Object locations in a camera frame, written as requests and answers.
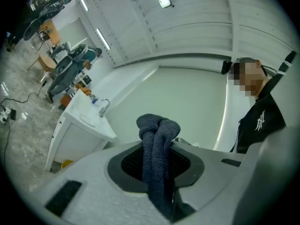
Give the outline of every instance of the gray marble floor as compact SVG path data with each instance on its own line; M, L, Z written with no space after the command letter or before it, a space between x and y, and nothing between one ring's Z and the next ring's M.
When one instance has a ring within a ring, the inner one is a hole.
M45 54L46 46L40 53ZM15 52L0 51L0 101L4 98L26 100L31 92L38 92L41 85L37 77L41 66L37 62L29 71L27 68L37 59L36 51L29 41L21 42ZM23 191L34 191L48 179L55 176L60 164L54 164L52 172L45 171L45 163L53 131L62 114L58 109L60 97L54 104L45 98L52 80L41 89L39 97L31 95L27 103L5 101L3 105L16 110L16 121L9 120L10 135L6 150L5 168L12 182ZM8 137L8 126L0 123L0 157L3 162L4 147Z

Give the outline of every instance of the black shirt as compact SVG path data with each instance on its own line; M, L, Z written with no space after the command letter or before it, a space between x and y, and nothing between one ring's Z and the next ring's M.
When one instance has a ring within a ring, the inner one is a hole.
M270 94L281 77L277 74L265 84L255 104L240 120L237 153L246 153L251 144L262 142L269 134L285 127L282 114Z

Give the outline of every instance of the white countertop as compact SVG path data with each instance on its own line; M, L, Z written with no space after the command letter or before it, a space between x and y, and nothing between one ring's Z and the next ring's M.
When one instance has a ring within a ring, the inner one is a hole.
M117 139L106 117L99 116L98 110L92 104L90 97L86 96L81 90L77 91L62 116L79 128L97 137L109 142L114 142Z

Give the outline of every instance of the dark blue towel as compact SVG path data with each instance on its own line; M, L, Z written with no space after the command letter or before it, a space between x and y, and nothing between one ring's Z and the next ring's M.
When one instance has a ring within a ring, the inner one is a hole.
M169 148L180 132L180 126L167 118L145 114L136 120L143 141L142 181L149 185L148 195L157 209L170 215L172 196L167 193L169 181Z

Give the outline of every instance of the teal shirt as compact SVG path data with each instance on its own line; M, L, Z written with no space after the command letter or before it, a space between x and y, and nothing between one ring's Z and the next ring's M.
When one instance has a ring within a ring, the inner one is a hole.
M95 58L96 58L96 52L94 51L94 49L92 49L92 51L88 50L87 53L83 56L83 58L77 62L77 66L79 68L78 73L80 73L83 70L84 61L89 60L90 62L92 62Z

